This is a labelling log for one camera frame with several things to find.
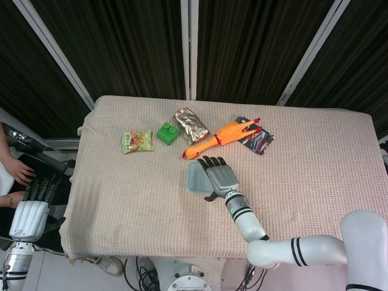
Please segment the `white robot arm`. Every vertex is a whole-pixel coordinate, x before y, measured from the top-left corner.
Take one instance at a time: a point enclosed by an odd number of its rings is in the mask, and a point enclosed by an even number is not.
[[[2,289],[21,291],[30,267],[34,247],[45,229],[46,220],[55,190],[61,181],[59,174],[49,178],[36,178],[26,188],[23,201],[18,204],[13,217],[10,236],[15,243],[7,252],[0,271]]]
[[[247,258],[251,264],[266,269],[279,263],[347,264],[346,290],[388,291],[388,229],[382,217],[363,210],[348,213],[342,221],[344,242],[330,235],[271,242],[239,192],[239,182],[225,160],[204,156],[198,162],[215,190],[213,199],[215,195],[226,199],[229,213],[249,243]]]

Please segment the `green snack bag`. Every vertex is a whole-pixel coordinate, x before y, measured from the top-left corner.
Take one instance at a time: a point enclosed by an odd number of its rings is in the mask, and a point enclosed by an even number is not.
[[[122,151],[125,153],[152,151],[152,130],[143,132],[124,132]]]

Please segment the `orange rubber chicken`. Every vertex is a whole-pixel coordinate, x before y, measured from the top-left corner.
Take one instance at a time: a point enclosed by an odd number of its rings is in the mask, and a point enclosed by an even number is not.
[[[262,129],[261,126],[259,126],[257,129],[254,129],[254,130],[244,131],[247,128],[249,128],[251,124],[259,123],[259,122],[260,122],[260,118],[256,118],[252,121],[248,121],[245,123],[238,123],[236,121],[231,121],[230,123],[221,127],[216,132],[216,134],[208,141],[202,144],[193,145],[189,147],[187,150],[183,152],[182,157],[188,158],[188,159],[194,159],[197,156],[199,156],[201,152],[208,149],[209,147],[215,146],[217,144],[223,146],[232,141],[237,141],[241,138],[245,138],[246,136],[251,135],[252,133],[259,132]]]

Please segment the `light blue plastic container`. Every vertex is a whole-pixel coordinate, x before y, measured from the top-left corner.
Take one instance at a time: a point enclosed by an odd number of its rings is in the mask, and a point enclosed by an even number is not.
[[[191,162],[189,164],[187,188],[189,191],[207,195],[213,193],[213,187],[209,181],[209,178],[207,177],[199,162]]]

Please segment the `green toy block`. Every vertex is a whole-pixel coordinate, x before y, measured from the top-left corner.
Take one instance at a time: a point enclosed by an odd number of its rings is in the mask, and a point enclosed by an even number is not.
[[[162,142],[169,146],[179,136],[179,131],[168,122],[165,122],[158,130],[157,136]]]

